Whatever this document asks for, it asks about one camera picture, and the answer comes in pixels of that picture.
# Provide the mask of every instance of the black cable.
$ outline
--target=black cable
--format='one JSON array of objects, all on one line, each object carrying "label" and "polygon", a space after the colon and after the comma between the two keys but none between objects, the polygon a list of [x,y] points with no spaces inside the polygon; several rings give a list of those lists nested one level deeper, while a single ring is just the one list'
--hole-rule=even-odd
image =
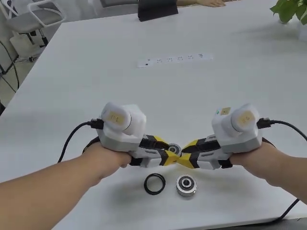
[{"label": "black cable", "polygon": [[11,55],[10,55],[8,49],[7,49],[7,48],[5,47],[5,45],[3,44],[3,42],[0,41],[0,44],[4,47],[5,51],[7,52],[8,56],[9,56],[9,58],[10,58],[12,64],[13,64],[13,66],[14,66],[15,75],[16,75],[16,79],[17,79],[17,89],[19,89],[20,82],[19,82],[19,77],[18,77],[18,73],[17,73],[17,68],[16,68],[16,66],[15,66],[14,60],[13,60],[13,58],[11,57]]},{"label": "black cable", "polygon": [[2,79],[8,84],[8,86],[9,86],[14,92],[16,92],[16,90],[8,83],[8,81],[4,78],[4,76],[2,75],[1,77],[2,77]]},{"label": "black cable", "polygon": [[[288,123],[288,122],[285,122],[285,121],[276,121],[276,120],[270,120],[268,118],[261,118],[259,120],[259,122],[257,123],[258,125],[258,128],[265,128],[265,127],[271,127],[271,125],[274,125],[274,124],[281,124],[281,125],[285,125],[285,126],[288,126],[292,129],[294,129],[296,132],[298,132],[306,141],[307,141],[307,136],[301,131],[299,130],[297,127],[295,127],[294,125]],[[248,226],[266,226],[266,225],[273,225],[273,224],[276,224],[276,223],[279,223],[281,222],[284,217],[291,211],[291,209],[299,202],[300,200],[297,198],[290,206],[289,208],[287,208],[287,210],[278,218],[274,219],[274,220],[271,220],[269,222],[264,222],[264,223],[259,223],[259,224],[251,224],[251,225],[248,225]]]},{"label": "black cable", "polygon": [[69,141],[71,140],[72,136],[78,131],[79,128],[83,127],[83,126],[91,126],[91,128],[95,128],[95,129],[103,129],[104,128],[104,121],[101,119],[92,119],[91,121],[88,122],[83,122],[81,124],[79,124],[68,136],[64,146],[63,146],[63,150],[62,153],[59,157],[58,163],[60,163],[63,160],[66,148],[68,146]]},{"label": "black cable", "polygon": [[83,126],[89,126],[89,125],[91,125],[90,121],[81,123],[69,134],[69,136],[68,136],[68,138],[67,138],[67,140],[66,140],[66,142],[65,142],[65,144],[63,146],[63,150],[62,150],[62,153],[61,153],[61,155],[59,157],[58,163],[60,163],[62,161],[62,159],[64,157],[64,154],[65,154],[65,151],[66,151],[66,148],[67,148],[68,143],[71,140],[72,136],[78,131],[79,128],[81,128]]},{"label": "black cable", "polygon": [[289,126],[290,128],[294,129],[296,132],[298,132],[299,135],[301,135],[307,141],[307,136],[301,130],[299,130],[297,127],[295,127],[294,125],[291,125],[288,122],[271,120],[270,124],[271,125],[282,124],[282,125],[285,125],[285,126]]}]

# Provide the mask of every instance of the yellow label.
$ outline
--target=yellow label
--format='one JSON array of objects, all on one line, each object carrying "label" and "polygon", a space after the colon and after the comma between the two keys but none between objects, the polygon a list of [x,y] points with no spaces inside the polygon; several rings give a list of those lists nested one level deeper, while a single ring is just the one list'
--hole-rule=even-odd
[{"label": "yellow label", "polygon": [[124,123],[125,117],[121,114],[110,112],[109,116],[107,117],[107,120],[121,126]]},{"label": "yellow label", "polygon": [[221,110],[221,116],[222,116],[222,115],[228,115],[230,109],[231,109],[230,107],[228,107],[228,108],[223,108],[223,109]]},{"label": "yellow label", "polygon": [[254,121],[255,117],[251,111],[245,111],[237,120],[240,126],[247,126],[251,121]]}]

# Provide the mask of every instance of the cable connector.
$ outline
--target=cable connector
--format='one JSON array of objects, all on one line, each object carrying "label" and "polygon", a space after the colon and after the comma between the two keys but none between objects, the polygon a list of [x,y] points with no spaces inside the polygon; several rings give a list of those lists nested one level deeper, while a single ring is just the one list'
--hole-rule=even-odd
[{"label": "cable connector", "polygon": [[92,119],[90,122],[91,128],[104,129],[105,122],[101,119]]},{"label": "cable connector", "polygon": [[271,120],[269,118],[260,118],[257,122],[258,129],[271,127]]}]

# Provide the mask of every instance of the yellow black striped part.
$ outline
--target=yellow black striped part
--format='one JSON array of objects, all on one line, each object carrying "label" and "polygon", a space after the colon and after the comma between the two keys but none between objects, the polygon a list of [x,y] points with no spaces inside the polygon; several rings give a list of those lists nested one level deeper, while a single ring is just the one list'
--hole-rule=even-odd
[{"label": "yellow black striped part", "polygon": [[207,142],[205,141],[206,138],[194,140],[191,143],[189,143],[182,150],[182,152],[183,153],[208,152],[208,151],[218,150],[221,148],[217,140],[207,141]]},{"label": "yellow black striped part", "polygon": [[157,136],[146,135],[147,138],[143,138],[140,142],[140,147],[145,149],[160,149],[168,150],[169,144]]},{"label": "yellow black striped part", "polygon": [[158,152],[161,156],[161,162],[159,165],[168,166],[179,159],[179,156],[171,151],[158,149]]},{"label": "yellow black striped part", "polygon": [[200,153],[218,150],[221,148],[217,140],[206,141],[206,138],[194,140],[182,150],[182,157],[177,160],[178,164],[186,166],[190,169],[197,169],[198,157]]},{"label": "yellow black striped part", "polygon": [[200,156],[201,152],[194,152],[194,153],[187,153],[184,154],[182,157],[180,157],[177,160],[178,164],[181,164],[183,166],[186,166],[190,169],[197,169],[199,168],[199,165],[197,164],[198,157]]}]

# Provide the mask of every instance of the ball bearing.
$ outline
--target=ball bearing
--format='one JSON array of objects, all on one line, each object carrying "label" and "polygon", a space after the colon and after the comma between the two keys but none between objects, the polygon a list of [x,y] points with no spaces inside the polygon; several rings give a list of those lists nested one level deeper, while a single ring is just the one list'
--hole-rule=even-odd
[{"label": "ball bearing", "polygon": [[171,143],[169,144],[168,150],[181,157],[181,147],[179,145]]},{"label": "ball bearing", "polygon": [[190,175],[182,175],[177,178],[176,189],[181,196],[192,196],[196,193],[196,180]]}]

